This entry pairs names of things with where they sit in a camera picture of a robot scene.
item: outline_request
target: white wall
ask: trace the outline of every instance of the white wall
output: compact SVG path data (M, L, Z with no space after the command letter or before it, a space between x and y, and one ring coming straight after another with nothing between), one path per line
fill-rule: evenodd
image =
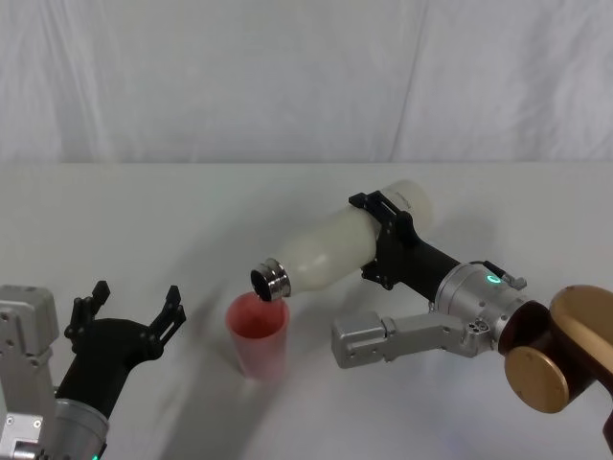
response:
M0 0L0 159L613 157L604 0Z

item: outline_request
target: white curtain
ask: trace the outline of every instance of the white curtain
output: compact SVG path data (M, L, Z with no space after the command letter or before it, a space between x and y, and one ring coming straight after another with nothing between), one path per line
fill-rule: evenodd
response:
M613 158L605 0L0 0L0 160Z

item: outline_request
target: bottle opening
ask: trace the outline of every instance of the bottle opening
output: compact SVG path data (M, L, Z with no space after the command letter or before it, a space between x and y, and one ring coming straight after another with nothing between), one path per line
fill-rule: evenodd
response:
M253 290L264 302L272 301L270 286L264 279L264 275L257 270L251 270L251 286L253 286Z
M289 279L285 269L274 259L268 259L251 271L253 290L264 302L289 297Z

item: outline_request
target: black robot arm segment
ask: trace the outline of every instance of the black robot arm segment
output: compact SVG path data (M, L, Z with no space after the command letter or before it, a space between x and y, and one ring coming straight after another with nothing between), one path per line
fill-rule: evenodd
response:
M162 312L149 326L126 319L96 319L110 291L105 281L90 297L77 298L64 335L75 359L57 390L58 399L85 403L108 418L127 376L138 364L154 360L185 322L177 286L172 286Z

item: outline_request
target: white bottle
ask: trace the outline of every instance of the white bottle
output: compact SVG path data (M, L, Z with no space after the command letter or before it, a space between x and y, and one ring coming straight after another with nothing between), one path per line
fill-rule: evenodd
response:
M418 234L430 227L432 207L419 185L401 180L381 192L400 211L411 214ZM366 211L347 206L286 241L254 269L254 290L262 300L271 301L326 288L375 258L379 229Z

